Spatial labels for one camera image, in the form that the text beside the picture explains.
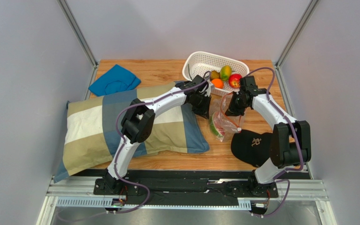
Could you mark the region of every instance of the plastic bag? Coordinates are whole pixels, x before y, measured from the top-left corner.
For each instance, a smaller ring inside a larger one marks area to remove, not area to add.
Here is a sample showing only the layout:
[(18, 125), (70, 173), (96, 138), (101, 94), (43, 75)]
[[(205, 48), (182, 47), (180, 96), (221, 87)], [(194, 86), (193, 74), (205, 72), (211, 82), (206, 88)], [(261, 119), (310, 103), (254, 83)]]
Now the plastic bag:
[(244, 116), (226, 116), (232, 93), (221, 99), (213, 100), (209, 111), (209, 128), (211, 133), (221, 142), (231, 140), (235, 133), (241, 132)]

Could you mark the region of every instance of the apple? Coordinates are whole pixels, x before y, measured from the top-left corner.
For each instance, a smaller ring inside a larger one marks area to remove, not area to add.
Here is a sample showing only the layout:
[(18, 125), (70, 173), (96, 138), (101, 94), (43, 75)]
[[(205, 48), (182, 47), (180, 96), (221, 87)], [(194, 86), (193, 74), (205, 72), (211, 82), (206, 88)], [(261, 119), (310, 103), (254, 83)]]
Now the apple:
[(239, 88), (240, 87), (240, 79), (242, 76), (240, 74), (233, 74), (229, 77), (229, 85), (232, 88)]

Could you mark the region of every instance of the blue towel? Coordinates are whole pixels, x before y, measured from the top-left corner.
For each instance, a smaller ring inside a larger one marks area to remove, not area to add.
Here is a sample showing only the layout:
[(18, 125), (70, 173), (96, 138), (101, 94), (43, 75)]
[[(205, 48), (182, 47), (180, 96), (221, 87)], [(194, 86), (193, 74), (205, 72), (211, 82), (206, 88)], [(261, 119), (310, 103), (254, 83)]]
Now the blue towel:
[(89, 87), (89, 90), (97, 96), (102, 96), (120, 91), (133, 90), (140, 83), (141, 80), (132, 72), (116, 64), (98, 78)]

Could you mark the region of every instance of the white basket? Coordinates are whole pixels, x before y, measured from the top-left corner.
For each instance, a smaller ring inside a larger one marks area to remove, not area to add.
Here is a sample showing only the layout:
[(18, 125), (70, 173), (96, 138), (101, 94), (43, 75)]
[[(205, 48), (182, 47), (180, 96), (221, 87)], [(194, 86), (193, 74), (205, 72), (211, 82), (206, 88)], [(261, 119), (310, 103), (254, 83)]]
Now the white basket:
[[(220, 72), (220, 69), (225, 65), (231, 67), (232, 74), (240, 74), (242, 77), (245, 77), (249, 73), (248, 66), (243, 62), (208, 52), (195, 52), (189, 56), (183, 66), (183, 77), (191, 81), (197, 75), (203, 76), (206, 71), (216, 70)], [(212, 89), (212, 94), (224, 96), (225, 94), (239, 90), (232, 88), (227, 81), (223, 83), (225, 84), (224, 88), (214, 88)]]

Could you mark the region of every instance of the pillowcase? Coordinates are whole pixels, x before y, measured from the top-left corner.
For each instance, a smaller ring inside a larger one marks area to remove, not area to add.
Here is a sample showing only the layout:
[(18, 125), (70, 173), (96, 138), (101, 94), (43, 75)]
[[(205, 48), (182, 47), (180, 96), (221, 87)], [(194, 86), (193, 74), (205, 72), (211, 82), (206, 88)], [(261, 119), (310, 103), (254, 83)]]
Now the pillowcase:
[[(174, 86), (175, 82), (172, 82), (69, 103), (64, 152), (54, 182), (112, 161), (120, 142), (120, 136), (115, 129), (119, 112), (135, 98), (142, 101), (151, 99)], [(184, 104), (156, 117), (151, 135), (140, 144), (134, 157), (164, 150), (182, 153), (208, 151), (209, 145), (191, 108), (190, 104)]]

